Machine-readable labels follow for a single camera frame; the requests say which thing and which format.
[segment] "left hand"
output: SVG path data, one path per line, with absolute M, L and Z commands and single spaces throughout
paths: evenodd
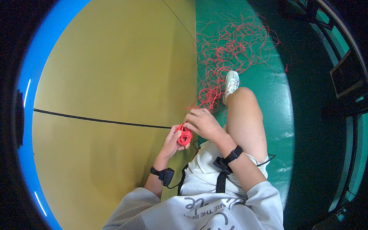
M 176 153 L 176 151 L 189 148 L 190 144 L 187 144 L 186 146 L 178 144 L 177 140 L 181 135 L 181 131 L 177 131 L 175 133 L 178 127 L 179 125 L 174 125 L 173 127 L 171 127 L 170 132 L 167 135 L 165 142 L 160 150 L 159 156 L 170 159 Z

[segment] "tangled red string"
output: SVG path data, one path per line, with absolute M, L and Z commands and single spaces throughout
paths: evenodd
M 262 24 L 258 13 L 243 11 L 239 17 L 230 13 L 214 14 L 209 23 L 197 22 L 197 88 L 198 98 L 189 108 L 207 108 L 211 113 L 219 107 L 225 93 L 228 71 L 243 73 L 252 65 L 267 64 L 270 50 L 280 44 L 278 35 Z
M 190 140 L 192 139 L 193 135 L 192 132 L 183 126 L 184 124 L 181 124 L 177 129 L 176 132 L 181 130 L 181 135 L 178 139 L 178 143 L 182 146 L 186 146 L 190 143 Z

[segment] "shoe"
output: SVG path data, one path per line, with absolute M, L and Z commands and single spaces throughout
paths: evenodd
M 239 87 L 239 75 L 238 72 L 230 70 L 226 75 L 226 90 L 222 99 L 223 103 L 227 105 L 227 96 L 233 93 Z

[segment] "right hand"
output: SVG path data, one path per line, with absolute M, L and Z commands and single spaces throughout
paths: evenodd
M 212 142 L 227 134 L 207 109 L 191 109 L 184 117 L 184 127 Z

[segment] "yellow panel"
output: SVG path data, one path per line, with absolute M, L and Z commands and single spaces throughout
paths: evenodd
M 43 69 L 34 108 L 159 126 L 195 100 L 195 44 L 162 1 L 93 0 Z
M 37 112 L 32 125 L 37 174 L 63 229 L 101 229 L 123 196 L 144 185 L 169 131 Z M 193 152 L 170 161 L 176 177 Z
M 195 39 L 195 3 L 194 0 L 164 0 L 167 6 L 183 23 Z

